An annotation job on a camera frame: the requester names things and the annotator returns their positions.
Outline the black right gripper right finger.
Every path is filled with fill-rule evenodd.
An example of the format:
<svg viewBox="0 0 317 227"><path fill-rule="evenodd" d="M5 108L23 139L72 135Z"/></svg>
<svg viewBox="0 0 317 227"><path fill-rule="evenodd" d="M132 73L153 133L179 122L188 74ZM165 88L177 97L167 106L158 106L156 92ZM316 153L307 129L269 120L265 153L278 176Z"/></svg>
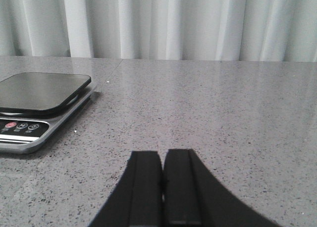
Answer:
<svg viewBox="0 0 317 227"><path fill-rule="evenodd" d="M275 227L228 191L192 149L170 149L163 175L166 227Z"/></svg>

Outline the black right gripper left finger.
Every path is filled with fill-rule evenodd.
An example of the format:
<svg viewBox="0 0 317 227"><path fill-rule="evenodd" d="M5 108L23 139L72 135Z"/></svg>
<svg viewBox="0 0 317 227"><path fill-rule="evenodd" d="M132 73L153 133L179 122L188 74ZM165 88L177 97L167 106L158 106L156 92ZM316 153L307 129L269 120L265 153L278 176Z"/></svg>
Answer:
<svg viewBox="0 0 317 227"><path fill-rule="evenodd" d="M162 226L162 167L155 151L133 151L91 227Z"/></svg>

